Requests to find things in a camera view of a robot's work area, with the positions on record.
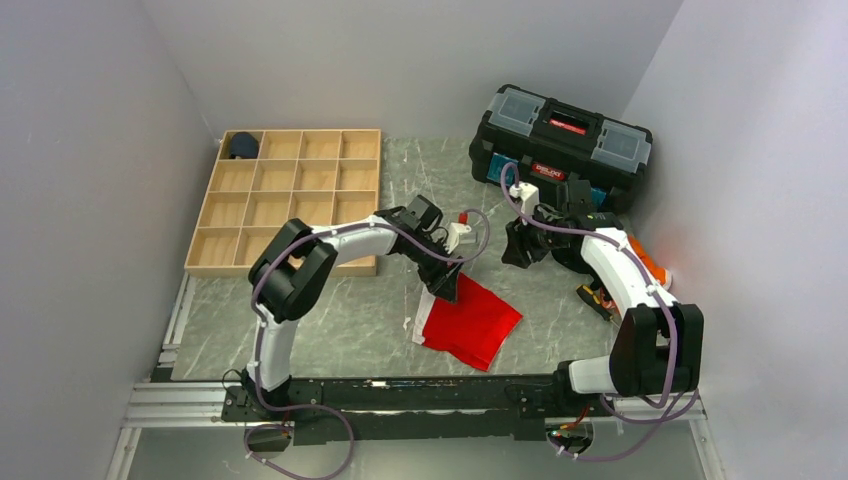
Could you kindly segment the red white underwear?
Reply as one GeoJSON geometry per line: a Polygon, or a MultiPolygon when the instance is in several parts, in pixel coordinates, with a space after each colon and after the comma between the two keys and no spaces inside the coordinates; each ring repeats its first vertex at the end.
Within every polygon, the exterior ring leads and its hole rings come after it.
{"type": "Polygon", "coordinates": [[[465,274],[458,300],[450,303],[424,290],[412,327],[412,341],[447,352],[482,372],[490,370],[507,337],[523,315],[465,274]]]}

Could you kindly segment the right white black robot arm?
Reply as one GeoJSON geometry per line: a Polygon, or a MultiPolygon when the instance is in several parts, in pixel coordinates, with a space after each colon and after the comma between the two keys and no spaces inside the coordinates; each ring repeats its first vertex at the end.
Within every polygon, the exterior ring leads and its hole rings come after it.
{"type": "Polygon", "coordinates": [[[505,264],[528,268],[548,254],[578,273],[615,304],[621,324],[606,356],[568,361],[566,378],[551,388],[557,411],[574,415],[590,394],[658,396],[693,392],[700,380],[704,317],[678,301],[638,257],[620,219],[596,208],[586,180],[570,180],[560,206],[540,202],[536,186],[501,184],[516,220],[506,226],[505,264]]]}

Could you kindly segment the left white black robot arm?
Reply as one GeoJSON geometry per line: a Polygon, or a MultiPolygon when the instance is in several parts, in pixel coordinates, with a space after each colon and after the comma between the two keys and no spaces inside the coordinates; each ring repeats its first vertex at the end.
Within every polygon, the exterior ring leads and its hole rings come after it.
{"type": "Polygon", "coordinates": [[[248,273],[256,338],[243,374],[248,407],[264,420],[289,404],[291,353],[299,320],[319,300],[330,274],[366,257],[399,254],[412,261],[426,290],[454,303],[461,265],[455,253],[476,239],[465,221],[444,224],[442,211],[418,195],[350,223],[313,226],[287,221],[248,273]]]}

